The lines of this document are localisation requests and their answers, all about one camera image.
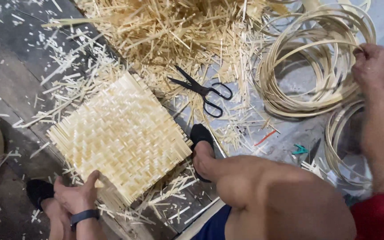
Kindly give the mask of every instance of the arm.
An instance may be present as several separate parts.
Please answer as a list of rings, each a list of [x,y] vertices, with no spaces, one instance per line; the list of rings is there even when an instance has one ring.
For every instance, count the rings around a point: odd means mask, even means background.
[[[384,48],[374,44],[355,50],[352,68],[366,101],[361,148],[373,174],[373,191],[384,192]]]
[[[54,197],[71,214],[78,214],[85,210],[95,209],[97,189],[94,187],[100,172],[94,171],[81,187],[69,188],[63,185],[61,177],[54,183]],[[76,225],[76,238],[78,240],[106,240],[102,226],[96,218],[82,220]]]

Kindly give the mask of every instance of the black shoe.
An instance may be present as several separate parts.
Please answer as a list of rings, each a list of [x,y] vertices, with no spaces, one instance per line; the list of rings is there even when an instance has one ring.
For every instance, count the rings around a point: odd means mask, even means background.
[[[37,209],[44,211],[41,202],[54,197],[54,186],[46,181],[33,179],[26,183],[26,194]]]
[[[210,145],[211,145],[211,148],[213,149],[214,151],[214,143],[213,143],[213,138],[211,137],[211,133],[210,131],[208,131],[208,129],[206,127],[204,127],[204,125],[202,125],[201,123],[199,124],[195,124],[193,127],[192,127],[192,130],[191,130],[191,136],[190,136],[190,139],[192,140],[193,142],[193,145],[191,147],[192,151],[195,149],[195,146],[198,142],[200,141],[206,141],[208,142]],[[203,182],[211,182],[210,180],[207,180],[203,177],[201,177],[201,175],[198,174],[198,172],[196,171],[195,169],[195,176],[203,181]]]

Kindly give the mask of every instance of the blue shorts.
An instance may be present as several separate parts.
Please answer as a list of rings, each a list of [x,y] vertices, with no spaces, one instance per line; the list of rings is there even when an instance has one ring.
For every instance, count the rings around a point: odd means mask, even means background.
[[[204,224],[192,240],[225,240],[224,226],[231,209],[231,206],[224,205]]]

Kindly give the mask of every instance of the scissors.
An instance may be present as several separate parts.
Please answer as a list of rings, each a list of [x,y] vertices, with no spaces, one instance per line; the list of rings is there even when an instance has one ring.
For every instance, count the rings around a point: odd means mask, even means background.
[[[180,86],[186,88],[186,89],[189,89],[189,90],[192,90],[194,91],[195,93],[198,93],[199,95],[201,95],[202,99],[204,100],[204,104],[203,104],[203,108],[205,110],[206,113],[208,113],[210,116],[212,117],[215,117],[215,118],[219,118],[223,115],[223,110],[217,106],[216,104],[212,103],[212,102],[209,102],[205,96],[209,93],[209,92],[214,92],[216,93],[217,95],[221,96],[223,99],[225,100],[231,100],[232,99],[232,96],[233,96],[233,93],[232,93],[232,90],[230,88],[228,88],[225,84],[221,83],[221,82],[216,82],[216,83],[213,83],[211,84],[212,86],[214,85],[222,85],[224,86],[227,90],[229,90],[230,92],[230,96],[229,97],[225,97],[223,96],[221,93],[219,93],[219,91],[215,90],[214,88],[206,88],[206,87],[203,87],[201,86],[199,83],[197,83],[189,74],[187,74],[185,71],[183,71],[183,69],[181,69],[179,66],[175,66],[176,69],[186,78],[186,80],[188,80],[190,83],[187,83],[187,82],[183,82],[183,81],[180,81],[180,80],[177,80],[177,79],[174,79],[174,78],[171,78],[171,77],[168,77],[168,79],[170,79],[172,82],[174,83],[177,83],[179,84]],[[220,114],[219,115],[213,115],[211,114],[210,112],[207,111],[207,109],[205,108],[205,104],[208,104],[214,108],[216,108],[218,111],[220,111]]]

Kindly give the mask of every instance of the wristwatch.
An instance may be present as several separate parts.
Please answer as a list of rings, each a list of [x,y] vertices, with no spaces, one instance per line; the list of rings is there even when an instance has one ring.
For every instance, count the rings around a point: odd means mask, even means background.
[[[76,225],[78,222],[88,218],[92,218],[92,217],[95,217],[97,220],[99,220],[100,218],[99,210],[90,209],[90,210],[85,210],[78,214],[72,215],[72,217],[70,218],[70,229],[72,230],[72,232],[75,232]]]

